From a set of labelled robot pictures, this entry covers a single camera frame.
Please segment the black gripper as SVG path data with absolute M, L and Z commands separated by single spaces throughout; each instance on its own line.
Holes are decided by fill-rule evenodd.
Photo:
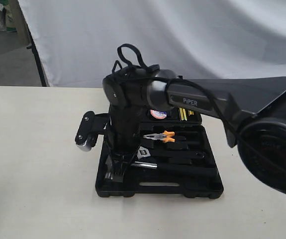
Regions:
M 126 170 L 140 146 L 141 107 L 120 108 L 109 105 L 106 142 L 112 162 L 112 180 L 123 181 Z

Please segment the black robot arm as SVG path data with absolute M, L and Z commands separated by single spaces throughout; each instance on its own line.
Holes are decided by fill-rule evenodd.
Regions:
M 184 108 L 222 121 L 227 144 L 249 172 L 286 194 L 286 76 L 256 79 L 184 79 L 169 70 L 126 67 L 102 82 L 118 134 L 128 110 Z

